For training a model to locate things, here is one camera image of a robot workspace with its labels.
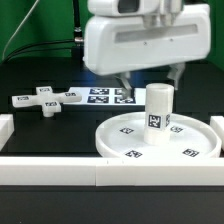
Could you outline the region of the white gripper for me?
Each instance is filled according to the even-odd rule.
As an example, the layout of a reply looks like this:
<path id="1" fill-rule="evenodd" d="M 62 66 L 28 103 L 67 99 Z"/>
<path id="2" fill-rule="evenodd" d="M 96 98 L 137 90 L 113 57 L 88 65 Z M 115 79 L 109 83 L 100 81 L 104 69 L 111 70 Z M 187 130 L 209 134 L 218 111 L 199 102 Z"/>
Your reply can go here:
<path id="1" fill-rule="evenodd" d="M 84 62 L 98 75 L 120 73 L 122 97 L 132 97 L 129 71 L 171 65 L 178 89 L 184 62 L 204 59 L 211 47 L 210 6 L 178 3 L 89 3 Z"/>

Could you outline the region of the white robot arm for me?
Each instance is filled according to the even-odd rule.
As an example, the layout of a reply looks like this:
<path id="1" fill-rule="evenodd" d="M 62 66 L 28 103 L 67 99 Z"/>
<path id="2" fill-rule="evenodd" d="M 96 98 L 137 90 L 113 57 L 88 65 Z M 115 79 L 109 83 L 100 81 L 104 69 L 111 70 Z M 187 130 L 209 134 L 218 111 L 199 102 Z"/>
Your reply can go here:
<path id="1" fill-rule="evenodd" d="M 93 17 L 84 37 L 84 62 L 100 76 L 113 75 L 122 95 L 136 70 L 169 66 L 178 82 L 185 64 L 207 57 L 211 48 L 210 6 L 184 0 L 88 0 Z"/>

